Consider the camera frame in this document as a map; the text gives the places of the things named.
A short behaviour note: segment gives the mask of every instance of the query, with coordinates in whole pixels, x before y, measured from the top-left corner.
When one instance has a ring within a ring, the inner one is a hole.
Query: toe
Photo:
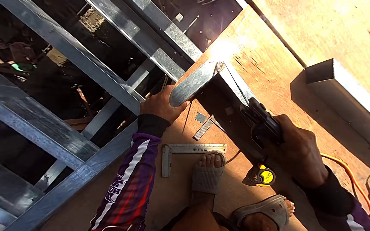
[[[206,166],[210,167],[210,155],[206,155]]]
[[[206,156],[203,156],[202,157],[202,160],[201,160],[201,167],[206,167]]]
[[[221,167],[221,156],[220,155],[215,155],[214,166],[215,166],[215,168],[220,168]]]
[[[210,160],[210,162],[209,162],[209,167],[210,168],[213,168],[213,164],[214,164],[214,162],[215,162],[215,154],[211,154],[211,158],[210,158],[211,160]]]

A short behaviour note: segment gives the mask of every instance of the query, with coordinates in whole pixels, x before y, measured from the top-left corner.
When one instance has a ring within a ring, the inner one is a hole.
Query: left hand
[[[178,107],[172,107],[170,105],[169,96],[174,87],[174,85],[167,85],[158,94],[148,97],[145,102],[141,103],[140,114],[153,114],[162,117],[173,124],[190,104],[189,101],[185,101]]]

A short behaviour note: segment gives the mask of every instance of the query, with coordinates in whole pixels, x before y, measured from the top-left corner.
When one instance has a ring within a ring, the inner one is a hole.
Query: hand
[[[140,114],[153,114],[162,117],[173,124],[190,104],[189,101],[183,102],[178,107],[172,107],[169,104],[169,96],[174,87],[174,85],[167,85],[158,94],[148,97],[145,102],[141,103]]]
[[[277,115],[274,118],[281,126],[285,142],[275,145],[261,139],[270,151],[271,158],[306,188],[316,188],[324,184],[328,171],[316,145],[315,134],[295,126],[287,115]]]

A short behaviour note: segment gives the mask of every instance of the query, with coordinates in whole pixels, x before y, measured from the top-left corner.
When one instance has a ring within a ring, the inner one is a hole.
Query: orange extension cord
[[[358,182],[356,181],[355,179],[355,176],[354,174],[352,173],[351,169],[348,167],[348,165],[343,162],[342,160],[336,158],[336,157],[333,157],[333,156],[330,156],[330,155],[327,155],[325,153],[321,153],[321,156],[325,157],[325,158],[328,158],[330,160],[333,160],[335,162],[337,162],[339,165],[341,165],[345,171],[348,173],[348,175],[351,177],[351,181],[353,182],[353,184],[355,184],[355,186],[357,187],[357,189],[359,190],[359,192],[361,192],[363,198],[365,199],[366,203],[367,203],[367,206],[369,207],[369,212],[370,212],[370,200],[369,198],[367,197],[367,195],[363,192],[362,188],[359,186]]]

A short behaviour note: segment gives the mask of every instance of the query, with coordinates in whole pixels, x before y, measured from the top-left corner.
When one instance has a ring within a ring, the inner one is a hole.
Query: ruler
[[[164,144],[162,145],[162,177],[171,176],[172,154],[203,154],[218,150],[227,152],[226,144]]]
[[[206,153],[218,150],[227,152],[226,144],[166,144],[173,154]]]

